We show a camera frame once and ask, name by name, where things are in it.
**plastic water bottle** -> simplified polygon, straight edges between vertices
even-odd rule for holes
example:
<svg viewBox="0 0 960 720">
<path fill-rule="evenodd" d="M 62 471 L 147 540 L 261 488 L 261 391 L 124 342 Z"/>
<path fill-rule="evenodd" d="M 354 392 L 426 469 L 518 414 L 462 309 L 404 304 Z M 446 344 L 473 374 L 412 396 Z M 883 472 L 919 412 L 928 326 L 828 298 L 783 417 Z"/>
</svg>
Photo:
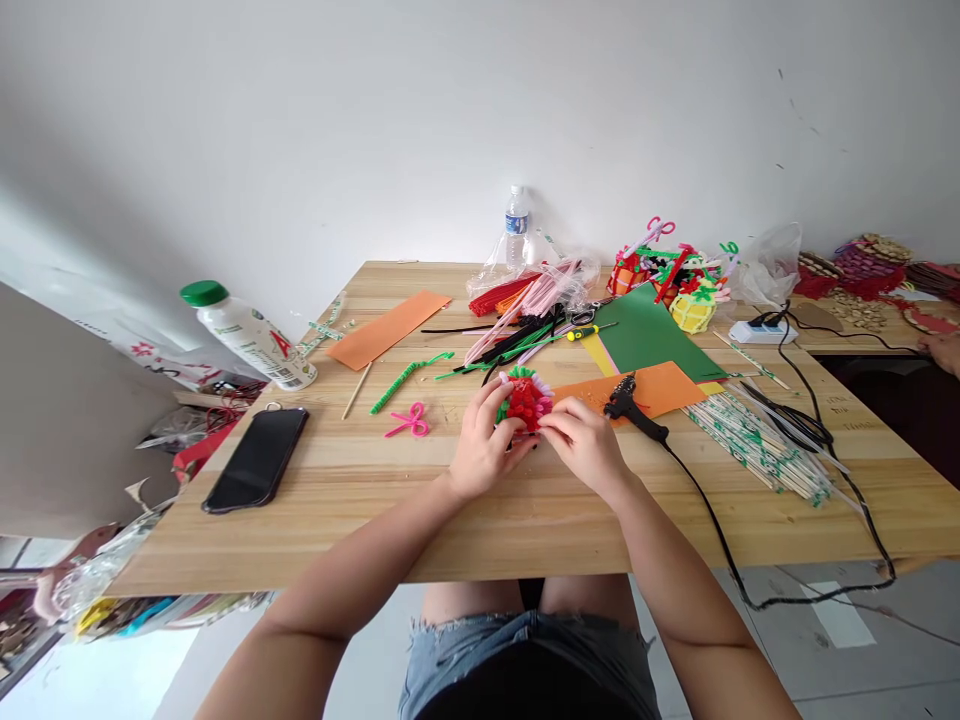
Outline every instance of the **plastic water bottle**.
<svg viewBox="0 0 960 720">
<path fill-rule="evenodd" d="M 213 280 L 187 285 L 180 297 L 197 308 L 197 319 L 214 337 L 251 367 L 277 381 L 282 390 L 302 390 L 317 379 L 317 369 L 283 333 L 240 298 Z"/>
<path fill-rule="evenodd" d="M 507 202 L 506 240 L 507 240 L 507 269 L 520 270 L 523 267 L 523 252 L 526 245 L 527 208 L 522 185 L 510 186 L 510 200 Z"/>
</svg>

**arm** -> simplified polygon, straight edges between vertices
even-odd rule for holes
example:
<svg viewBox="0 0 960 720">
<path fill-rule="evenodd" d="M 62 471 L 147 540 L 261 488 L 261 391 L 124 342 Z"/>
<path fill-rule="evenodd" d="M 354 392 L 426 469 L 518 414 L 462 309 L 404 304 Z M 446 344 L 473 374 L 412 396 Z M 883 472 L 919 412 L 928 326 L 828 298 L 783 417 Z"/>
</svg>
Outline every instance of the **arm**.
<svg viewBox="0 0 960 720">
<path fill-rule="evenodd" d="M 941 370 L 960 377 L 960 335 L 924 335 L 917 347 L 930 355 Z"/>
<path fill-rule="evenodd" d="M 798 718 L 710 569 L 627 468 L 606 418 L 566 398 L 540 425 L 561 460 L 616 514 L 691 714 L 698 720 Z"/>
<path fill-rule="evenodd" d="M 529 438 L 506 452 L 522 421 L 506 420 L 494 430 L 497 408 L 512 389 L 481 388 L 464 413 L 450 468 L 313 561 L 237 648 L 200 720 L 323 714 L 350 638 L 383 607 L 437 533 L 532 449 Z"/>
</svg>

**bottle cap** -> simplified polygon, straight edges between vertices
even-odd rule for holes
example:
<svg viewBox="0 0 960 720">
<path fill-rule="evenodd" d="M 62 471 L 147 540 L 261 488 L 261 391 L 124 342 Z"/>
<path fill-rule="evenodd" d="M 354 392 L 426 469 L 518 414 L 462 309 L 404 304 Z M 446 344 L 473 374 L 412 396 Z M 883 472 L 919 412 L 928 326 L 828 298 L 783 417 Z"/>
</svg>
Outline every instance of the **bottle cap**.
<svg viewBox="0 0 960 720">
<path fill-rule="evenodd" d="M 216 280 L 201 280 L 182 288 L 180 297 L 187 301 L 187 305 L 206 307 L 226 300 L 230 297 L 230 293 Z"/>
</svg>

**denim shorts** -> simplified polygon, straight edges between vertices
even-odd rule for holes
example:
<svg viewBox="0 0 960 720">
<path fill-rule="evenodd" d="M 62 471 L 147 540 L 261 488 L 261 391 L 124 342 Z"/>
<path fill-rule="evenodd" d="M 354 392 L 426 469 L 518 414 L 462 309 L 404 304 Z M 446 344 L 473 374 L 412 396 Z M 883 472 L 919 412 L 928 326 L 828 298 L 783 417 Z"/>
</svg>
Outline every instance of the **denim shorts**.
<svg viewBox="0 0 960 720">
<path fill-rule="evenodd" d="M 561 617 L 536 610 L 520 615 L 475 615 L 441 625 L 415 623 L 400 696 L 400 720 L 414 720 L 441 690 L 521 642 L 533 642 L 556 653 L 624 701 L 638 717 L 659 720 L 647 662 L 650 643 L 639 633 L 596 615 Z"/>
</svg>

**hand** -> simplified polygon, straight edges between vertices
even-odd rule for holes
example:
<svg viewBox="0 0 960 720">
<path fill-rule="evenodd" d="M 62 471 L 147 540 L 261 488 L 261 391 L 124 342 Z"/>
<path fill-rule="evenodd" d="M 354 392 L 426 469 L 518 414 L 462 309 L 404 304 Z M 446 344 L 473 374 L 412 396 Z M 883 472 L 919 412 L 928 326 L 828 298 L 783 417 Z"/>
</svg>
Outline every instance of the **hand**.
<svg viewBox="0 0 960 720">
<path fill-rule="evenodd" d="M 514 433 L 526 428 L 519 418 L 508 418 L 494 427 L 497 409 L 512 392 L 513 383 L 501 385 L 494 378 L 467 406 L 457 453 L 445 473 L 450 488 L 464 500 L 483 495 L 537 446 L 537 438 L 528 436 L 514 441 L 513 449 L 507 452 Z"/>
<path fill-rule="evenodd" d="M 960 335 L 928 335 L 920 338 L 917 347 L 933 357 L 941 369 L 960 377 Z"/>
<path fill-rule="evenodd" d="M 584 484 L 612 505 L 631 484 L 610 421 L 579 398 L 567 397 L 540 418 L 540 434 Z"/>
</svg>

